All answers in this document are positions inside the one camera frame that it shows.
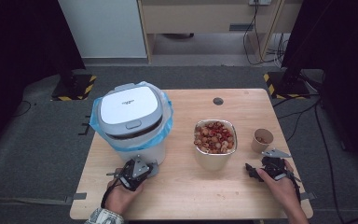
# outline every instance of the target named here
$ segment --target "wall socket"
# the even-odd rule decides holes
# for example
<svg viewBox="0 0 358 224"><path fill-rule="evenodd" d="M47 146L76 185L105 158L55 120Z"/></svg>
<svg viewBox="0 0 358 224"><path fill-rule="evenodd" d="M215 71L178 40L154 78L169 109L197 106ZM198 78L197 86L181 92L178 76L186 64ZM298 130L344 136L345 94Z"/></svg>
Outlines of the wall socket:
<svg viewBox="0 0 358 224"><path fill-rule="evenodd" d="M255 6L257 3L259 6L268 6L271 5L272 0L249 0L249 5Z"/></svg>

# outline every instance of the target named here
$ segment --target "white wall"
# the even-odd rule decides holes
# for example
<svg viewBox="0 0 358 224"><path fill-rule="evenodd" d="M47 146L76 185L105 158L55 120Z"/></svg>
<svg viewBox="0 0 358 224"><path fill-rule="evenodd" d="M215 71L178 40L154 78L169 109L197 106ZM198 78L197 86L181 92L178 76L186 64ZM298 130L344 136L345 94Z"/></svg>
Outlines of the white wall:
<svg viewBox="0 0 358 224"><path fill-rule="evenodd" d="M82 58L146 58L136 0L59 0Z"/></svg>

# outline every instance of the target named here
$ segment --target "trash can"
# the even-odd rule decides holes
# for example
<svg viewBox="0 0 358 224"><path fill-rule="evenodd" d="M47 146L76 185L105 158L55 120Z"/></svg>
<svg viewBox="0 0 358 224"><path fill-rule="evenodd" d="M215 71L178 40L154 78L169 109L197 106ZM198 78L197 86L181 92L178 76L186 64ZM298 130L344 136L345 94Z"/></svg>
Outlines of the trash can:
<svg viewBox="0 0 358 224"><path fill-rule="evenodd" d="M123 161L141 156L146 163L161 164L172 114L165 92L147 82L129 83L94 101L89 124Z"/></svg>

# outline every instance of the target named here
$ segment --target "patterned shirt cuff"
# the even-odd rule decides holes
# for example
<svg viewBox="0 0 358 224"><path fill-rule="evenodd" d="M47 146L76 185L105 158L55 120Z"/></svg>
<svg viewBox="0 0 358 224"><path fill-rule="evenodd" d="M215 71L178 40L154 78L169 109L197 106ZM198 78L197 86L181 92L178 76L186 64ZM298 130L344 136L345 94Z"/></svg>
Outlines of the patterned shirt cuff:
<svg viewBox="0 0 358 224"><path fill-rule="evenodd" d="M124 218L109 210L97 208L85 224L124 224Z"/></svg>

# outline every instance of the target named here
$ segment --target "table top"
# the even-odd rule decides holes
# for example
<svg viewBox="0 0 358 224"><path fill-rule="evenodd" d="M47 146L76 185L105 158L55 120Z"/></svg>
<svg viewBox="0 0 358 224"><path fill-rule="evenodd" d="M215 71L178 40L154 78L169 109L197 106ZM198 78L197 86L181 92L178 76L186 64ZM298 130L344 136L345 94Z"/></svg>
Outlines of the table top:
<svg viewBox="0 0 358 224"><path fill-rule="evenodd" d="M248 176L245 163L261 167L261 154L251 150L255 129L266 128L274 135L274 147L290 153L269 96L262 89L164 90L172 101L173 126L164 140L166 158L159 173L149 178L129 210L127 220L168 219L267 219L285 218L265 183ZM214 98L222 105L215 105ZM202 119L230 121L238 137L237 151L218 172L201 168L195 159L194 128ZM289 158L297 177L296 165ZM107 183L124 161L97 133L79 181L77 193L85 200L74 200L70 216L88 219L100 206ZM304 192L301 183L300 192ZM301 205L307 217L313 215L309 200Z"/></svg>

